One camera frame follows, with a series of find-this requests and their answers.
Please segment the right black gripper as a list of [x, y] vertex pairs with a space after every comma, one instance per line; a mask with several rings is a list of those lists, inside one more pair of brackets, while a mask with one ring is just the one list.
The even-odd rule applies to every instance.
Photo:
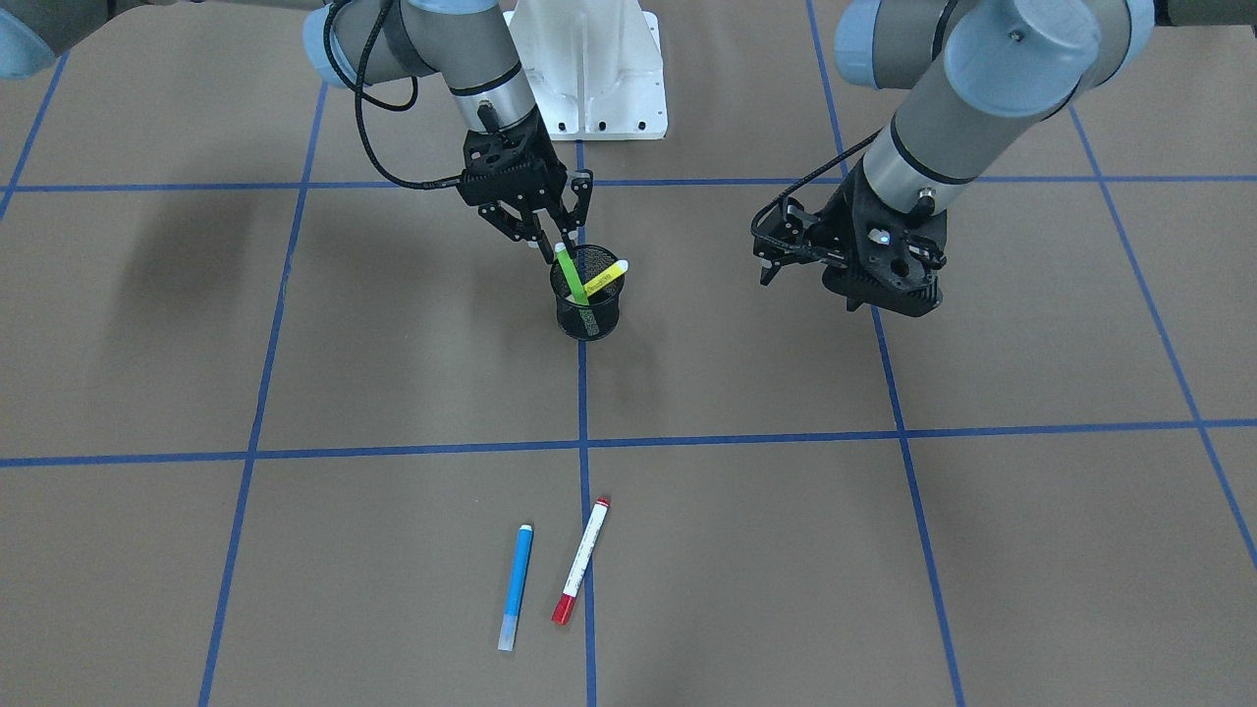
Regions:
[[574, 247], [588, 219], [592, 171], [567, 170], [537, 107], [507, 125], [493, 103], [481, 103], [476, 118], [485, 131], [470, 131], [464, 142], [465, 169], [458, 182], [463, 201], [503, 237], [535, 247], [549, 247], [534, 213], [544, 210], [558, 221], [563, 245]]

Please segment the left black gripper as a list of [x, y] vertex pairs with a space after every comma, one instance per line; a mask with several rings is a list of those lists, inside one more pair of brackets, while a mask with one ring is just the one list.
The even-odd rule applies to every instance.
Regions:
[[843, 255], [843, 264], [826, 267], [822, 286], [843, 297], [848, 312], [871, 304], [921, 317], [939, 307], [948, 214], [934, 214], [933, 198], [897, 213], [876, 195], [859, 164], [820, 215]]

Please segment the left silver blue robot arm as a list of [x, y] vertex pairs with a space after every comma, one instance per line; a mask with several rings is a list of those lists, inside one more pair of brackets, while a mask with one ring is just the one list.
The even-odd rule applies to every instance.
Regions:
[[1154, 26], [1252, 26], [1252, 1], [854, 1], [843, 81], [905, 98], [821, 211], [848, 309], [920, 317], [941, 299], [947, 213], [1024, 131], [1112, 81]]

